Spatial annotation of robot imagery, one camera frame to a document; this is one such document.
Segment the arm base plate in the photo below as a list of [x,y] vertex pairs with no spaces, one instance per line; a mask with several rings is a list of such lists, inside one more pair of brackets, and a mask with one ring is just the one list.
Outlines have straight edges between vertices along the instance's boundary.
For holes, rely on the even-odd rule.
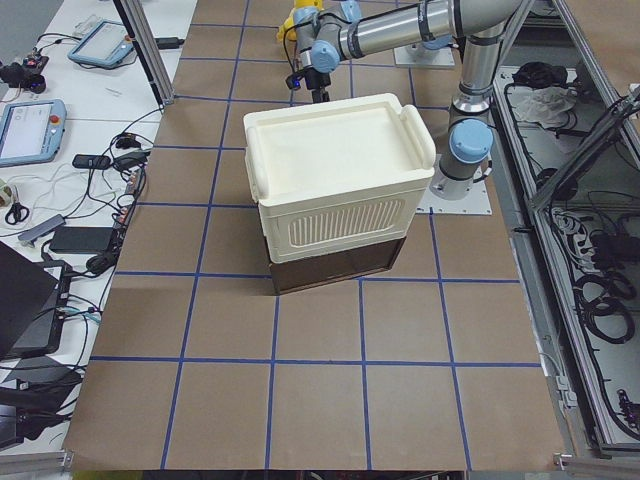
[[449,43],[442,46],[426,43],[411,44],[394,49],[398,67],[424,69],[453,69],[456,65]]
[[435,195],[429,188],[424,192],[417,214],[480,215],[493,214],[485,181],[473,183],[462,199],[446,200]]

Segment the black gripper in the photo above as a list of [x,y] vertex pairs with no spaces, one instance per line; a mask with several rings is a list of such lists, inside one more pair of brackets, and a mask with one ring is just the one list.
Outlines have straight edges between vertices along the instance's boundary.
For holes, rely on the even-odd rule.
[[285,83],[290,90],[299,90],[301,82],[304,82],[306,88],[312,92],[314,104],[329,101],[329,93],[325,90],[331,85],[329,73],[322,73],[313,67],[306,67],[294,71],[285,79]]

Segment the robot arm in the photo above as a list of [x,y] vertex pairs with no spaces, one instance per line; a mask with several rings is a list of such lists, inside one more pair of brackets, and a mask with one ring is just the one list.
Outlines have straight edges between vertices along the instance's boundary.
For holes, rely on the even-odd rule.
[[290,41],[291,90],[306,87],[314,102],[329,99],[330,75],[343,62],[391,51],[400,67],[446,69],[460,50],[461,77],[451,100],[448,145],[431,181],[433,195],[461,200],[492,171],[493,136],[487,114],[493,82],[512,24],[521,23],[527,1],[419,1],[365,17],[356,1],[325,8],[319,1],[295,2],[277,38]]

